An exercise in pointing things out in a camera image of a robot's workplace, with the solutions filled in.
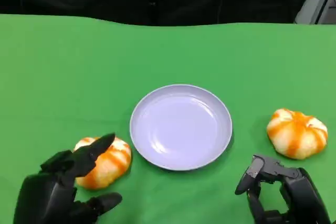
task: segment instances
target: green tablecloth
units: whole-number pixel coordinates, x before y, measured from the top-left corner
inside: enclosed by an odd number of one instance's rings
[[[108,189],[123,202],[99,223],[253,223],[235,187],[254,153],[308,170],[336,219],[336,28],[273,24],[137,27],[77,17],[0,16],[0,223],[12,222],[24,177],[85,136],[116,131],[148,92],[173,83],[208,89],[227,105],[234,141],[213,164],[169,172],[133,148],[131,171]],[[313,114],[329,129],[325,151],[306,161],[277,155],[266,135],[278,108]],[[266,209],[286,210],[279,185]]]

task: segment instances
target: pumpkin-shaped bun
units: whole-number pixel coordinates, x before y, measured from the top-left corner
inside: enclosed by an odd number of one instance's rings
[[[295,159],[319,153],[328,138],[327,127],[321,121],[287,109],[279,109],[273,114],[267,134],[277,152]]]
[[[78,148],[90,145],[98,137],[85,137],[75,146]],[[131,148],[119,138],[115,138],[106,152],[96,160],[95,168],[85,177],[76,178],[78,185],[88,189],[100,189],[110,185],[115,179],[123,175],[131,163]]]

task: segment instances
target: robotic hand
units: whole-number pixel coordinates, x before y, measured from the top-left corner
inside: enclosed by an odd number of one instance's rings
[[[275,181],[281,182],[280,192],[289,208],[285,214],[277,210],[264,211],[259,201],[260,182],[273,184]],[[285,168],[276,159],[254,155],[235,194],[244,192],[247,192],[256,224],[331,224],[324,203],[303,168]]]
[[[98,156],[112,144],[108,134],[77,151],[59,152],[41,165],[38,174],[25,178],[16,205],[14,224],[91,224],[122,200],[120,194],[75,201],[76,177],[86,176]]]

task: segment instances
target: plate rim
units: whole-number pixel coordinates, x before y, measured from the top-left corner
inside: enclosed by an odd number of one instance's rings
[[[156,92],[156,91],[159,91],[161,89],[166,89],[166,88],[170,88],[170,87],[173,87],[173,86],[185,86],[185,87],[192,87],[192,88],[197,88],[197,89],[200,89],[202,91],[205,91],[206,93],[212,95],[214,98],[216,98],[221,104],[222,106],[224,107],[224,109],[226,110],[228,116],[229,116],[229,139],[226,143],[226,145],[223,147],[223,150],[218,154],[216,155],[215,157],[211,158],[207,163],[203,164],[203,165],[195,165],[195,166],[191,166],[190,168],[188,169],[185,169],[185,168],[181,168],[181,169],[176,169],[176,168],[171,168],[171,167],[168,167],[168,166],[165,166],[165,165],[162,165],[162,164],[158,164],[156,162],[153,162],[153,161],[150,161],[145,155],[143,155],[143,153],[141,153],[138,149],[138,146],[137,144],[135,143],[134,141],[134,137],[133,137],[133,134],[132,134],[132,121],[133,121],[133,118],[134,118],[134,114],[135,112],[137,111],[138,107],[140,106],[140,104],[145,100],[147,99],[152,93]],[[198,86],[195,86],[195,85],[191,85],[191,84],[171,84],[171,85],[165,85],[165,86],[162,86],[162,87],[159,87],[157,89],[154,89],[152,90],[151,92],[149,92],[148,94],[146,94],[137,104],[136,106],[134,107],[133,109],[133,112],[132,112],[132,115],[131,115],[131,118],[130,118],[130,136],[131,136],[131,141],[136,149],[136,151],[145,159],[147,160],[149,163],[153,164],[153,165],[156,165],[157,167],[160,167],[160,168],[164,168],[164,169],[167,169],[167,170],[175,170],[175,171],[183,171],[183,170],[195,170],[195,169],[198,169],[198,168],[201,168],[201,167],[204,167],[204,166],[207,166],[209,165],[210,163],[214,162],[215,160],[217,160],[224,152],[225,150],[227,149],[229,143],[231,142],[231,138],[232,138],[232,131],[233,131],[233,126],[232,126],[232,118],[231,118],[231,114],[229,112],[229,110],[227,109],[227,107],[225,106],[224,102],[218,98],[218,96],[216,96],[214,93],[204,89],[204,88],[201,88],[201,87],[198,87]]]

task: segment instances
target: gray metal frame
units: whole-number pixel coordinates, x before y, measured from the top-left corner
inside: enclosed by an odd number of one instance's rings
[[[322,23],[332,1],[333,0],[306,0],[296,17],[296,23]]]

